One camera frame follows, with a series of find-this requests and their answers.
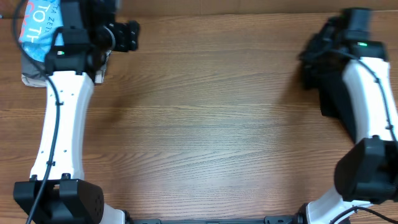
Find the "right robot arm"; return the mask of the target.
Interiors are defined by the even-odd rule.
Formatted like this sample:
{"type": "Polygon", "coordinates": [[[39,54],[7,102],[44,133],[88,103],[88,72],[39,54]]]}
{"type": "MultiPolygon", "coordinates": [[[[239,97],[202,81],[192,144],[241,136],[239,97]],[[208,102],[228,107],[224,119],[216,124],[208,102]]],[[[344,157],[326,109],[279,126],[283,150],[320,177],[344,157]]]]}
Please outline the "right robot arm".
{"type": "Polygon", "coordinates": [[[370,9],[344,9],[299,55],[303,87],[318,90],[322,115],[340,120],[354,146],[338,161],[332,188],[287,223],[348,223],[397,200],[397,108],[386,48],[371,40],[370,20],[370,9]]]}

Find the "dark grey folded shirt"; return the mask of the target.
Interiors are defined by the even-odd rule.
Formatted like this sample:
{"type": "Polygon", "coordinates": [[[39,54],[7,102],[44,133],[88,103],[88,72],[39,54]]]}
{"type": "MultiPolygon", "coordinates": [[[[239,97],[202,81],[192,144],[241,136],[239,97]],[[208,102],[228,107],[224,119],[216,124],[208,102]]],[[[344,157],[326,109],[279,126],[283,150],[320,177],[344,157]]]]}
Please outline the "dark grey folded shirt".
{"type": "MultiPolygon", "coordinates": [[[[107,69],[107,63],[108,63],[110,55],[111,55],[111,51],[109,50],[106,53],[105,63],[102,65],[102,67],[98,71],[107,69]]],[[[27,76],[28,75],[36,75],[36,74],[40,75],[40,72],[24,56],[22,56],[21,62],[22,62],[22,73],[21,74],[24,74],[24,75],[27,75],[27,76]]]]}

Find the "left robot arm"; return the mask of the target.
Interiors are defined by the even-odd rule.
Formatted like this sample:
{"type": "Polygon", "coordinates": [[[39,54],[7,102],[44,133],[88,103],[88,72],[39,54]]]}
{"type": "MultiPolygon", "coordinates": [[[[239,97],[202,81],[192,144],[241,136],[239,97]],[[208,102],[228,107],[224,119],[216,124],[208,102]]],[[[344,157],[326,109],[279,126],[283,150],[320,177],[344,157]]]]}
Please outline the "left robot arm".
{"type": "Polygon", "coordinates": [[[116,21],[118,1],[21,1],[19,6],[45,19],[58,9],[62,23],[50,33],[44,63],[32,61],[45,79],[47,102],[37,158],[29,179],[15,183],[15,202],[28,223],[131,223],[127,211],[107,205],[101,187],[85,180],[83,138],[96,76],[109,52],[137,50],[139,23],[116,21]]]}

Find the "beige folded shirt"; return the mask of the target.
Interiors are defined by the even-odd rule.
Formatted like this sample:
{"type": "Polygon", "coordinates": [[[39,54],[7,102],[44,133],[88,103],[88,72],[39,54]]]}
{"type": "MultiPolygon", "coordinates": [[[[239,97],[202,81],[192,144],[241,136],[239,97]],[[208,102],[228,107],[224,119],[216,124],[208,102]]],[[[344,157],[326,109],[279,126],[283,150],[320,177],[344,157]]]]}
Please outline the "beige folded shirt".
{"type": "MultiPolygon", "coordinates": [[[[106,70],[100,70],[96,72],[95,84],[102,84],[104,82],[106,70]]],[[[24,85],[36,88],[45,88],[47,86],[45,78],[42,78],[39,74],[36,75],[21,75],[21,80],[24,85]]]]}

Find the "light blue printed t-shirt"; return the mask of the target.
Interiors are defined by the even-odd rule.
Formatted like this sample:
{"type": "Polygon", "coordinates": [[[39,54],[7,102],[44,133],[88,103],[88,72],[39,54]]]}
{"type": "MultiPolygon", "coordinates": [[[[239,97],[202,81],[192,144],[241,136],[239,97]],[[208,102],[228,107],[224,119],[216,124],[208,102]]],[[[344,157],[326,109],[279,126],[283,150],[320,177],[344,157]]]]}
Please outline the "light blue printed t-shirt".
{"type": "Polygon", "coordinates": [[[30,0],[25,9],[19,42],[27,54],[44,62],[53,33],[63,26],[60,0],[30,0]]]}

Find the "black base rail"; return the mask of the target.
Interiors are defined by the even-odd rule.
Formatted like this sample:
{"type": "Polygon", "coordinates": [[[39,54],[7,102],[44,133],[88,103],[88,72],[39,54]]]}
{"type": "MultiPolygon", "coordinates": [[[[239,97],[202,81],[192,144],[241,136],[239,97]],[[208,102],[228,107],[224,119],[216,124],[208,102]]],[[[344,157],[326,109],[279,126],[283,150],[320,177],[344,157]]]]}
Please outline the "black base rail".
{"type": "Polygon", "coordinates": [[[127,224],[294,224],[297,222],[295,216],[266,216],[262,219],[212,219],[212,220],[160,220],[160,219],[138,219],[128,218],[127,224]]]}

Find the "black t-shirt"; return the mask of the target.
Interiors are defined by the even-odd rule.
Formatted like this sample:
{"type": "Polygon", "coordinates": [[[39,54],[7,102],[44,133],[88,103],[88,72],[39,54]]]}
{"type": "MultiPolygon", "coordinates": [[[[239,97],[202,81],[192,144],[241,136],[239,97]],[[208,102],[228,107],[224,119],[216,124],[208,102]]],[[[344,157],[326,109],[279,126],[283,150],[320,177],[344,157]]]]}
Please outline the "black t-shirt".
{"type": "Polygon", "coordinates": [[[307,42],[298,56],[300,75],[306,90],[318,90],[321,114],[338,119],[355,142],[356,127],[351,99],[342,79],[348,59],[330,51],[338,41],[338,21],[337,17],[329,18],[307,42]]]}

